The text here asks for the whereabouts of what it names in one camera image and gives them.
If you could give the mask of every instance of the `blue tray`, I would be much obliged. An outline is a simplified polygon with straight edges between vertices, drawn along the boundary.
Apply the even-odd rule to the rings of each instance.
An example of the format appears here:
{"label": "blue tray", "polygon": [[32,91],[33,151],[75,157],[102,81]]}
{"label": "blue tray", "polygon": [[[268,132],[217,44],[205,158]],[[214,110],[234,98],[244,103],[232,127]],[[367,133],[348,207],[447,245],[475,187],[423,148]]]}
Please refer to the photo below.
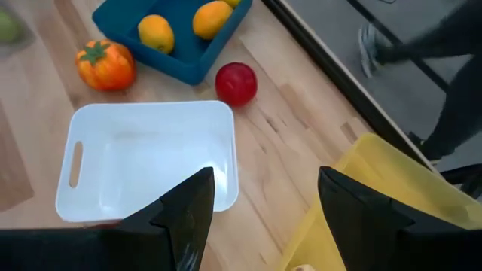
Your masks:
{"label": "blue tray", "polygon": [[[107,38],[124,44],[134,57],[154,69],[190,85],[199,84],[251,7],[252,0],[241,0],[212,41],[193,32],[197,9],[209,0],[107,0],[92,19]],[[137,25],[143,17],[159,14],[174,31],[174,50],[170,55],[143,45]]]}

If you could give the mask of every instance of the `red ball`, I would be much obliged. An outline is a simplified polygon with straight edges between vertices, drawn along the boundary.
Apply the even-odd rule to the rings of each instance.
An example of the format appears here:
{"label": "red ball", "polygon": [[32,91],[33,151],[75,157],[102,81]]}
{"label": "red ball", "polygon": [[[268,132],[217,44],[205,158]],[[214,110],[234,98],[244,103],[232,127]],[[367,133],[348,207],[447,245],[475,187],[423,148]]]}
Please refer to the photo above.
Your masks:
{"label": "red ball", "polygon": [[238,62],[220,68],[215,85],[218,98],[232,107],[246,105],[258,89],[255,72],[248,65]]}

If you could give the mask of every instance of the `white plastic bin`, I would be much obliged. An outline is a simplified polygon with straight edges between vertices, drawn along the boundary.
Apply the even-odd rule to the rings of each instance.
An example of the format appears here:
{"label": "white plastic bin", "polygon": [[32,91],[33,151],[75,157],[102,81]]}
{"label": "white plastic bin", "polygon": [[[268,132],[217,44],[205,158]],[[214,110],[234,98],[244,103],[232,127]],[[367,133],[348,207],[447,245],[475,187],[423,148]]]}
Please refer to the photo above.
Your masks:
{"label": "white plastic bin", "polygon": [[[77,142],[83,152],[71,187]],[[69,222],[122,219],[205,166],[215,170],[214,211],[230,208],[239,185],[233,112],[224,103],[87,105],[70,123],[56,210]]]}

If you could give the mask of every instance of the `black pants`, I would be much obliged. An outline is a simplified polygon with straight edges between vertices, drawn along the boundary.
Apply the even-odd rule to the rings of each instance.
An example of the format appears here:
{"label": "black pants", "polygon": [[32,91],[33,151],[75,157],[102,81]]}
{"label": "black pants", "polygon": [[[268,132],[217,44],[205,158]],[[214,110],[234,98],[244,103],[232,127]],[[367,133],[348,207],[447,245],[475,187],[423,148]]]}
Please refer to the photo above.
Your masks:
{"label": "black pants", "polygon": [[377,61],[471,54],[450,82],[438,122],[421,147],[430,160],[451,154],[482,129],[482,0],[467,0],[440,24],[408,44],[377,47]]}

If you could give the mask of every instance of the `wooden floor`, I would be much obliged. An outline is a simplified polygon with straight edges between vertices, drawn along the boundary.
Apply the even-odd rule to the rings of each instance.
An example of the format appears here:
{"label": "wooden floor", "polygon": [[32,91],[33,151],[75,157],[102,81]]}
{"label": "wooden floor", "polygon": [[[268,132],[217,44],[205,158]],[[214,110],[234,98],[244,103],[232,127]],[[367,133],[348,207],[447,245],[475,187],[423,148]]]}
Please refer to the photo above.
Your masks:
{"label": "wooden floor", "polygon": [[35,40],[0,59],[0,227],[77,226],[60,220],[54,199],[69,121],[81,106],[215,99],[216,71],[244,62],[259,89],[235,111],[240,194],[214,215],[202,270],[273,270],[316,196],[318,167],[339,159],[367,126],[259,0],[201,85],[139,64],[127,92],[97,93],[74,58],[103,37],[90,19],[101,1],[7,0]]}

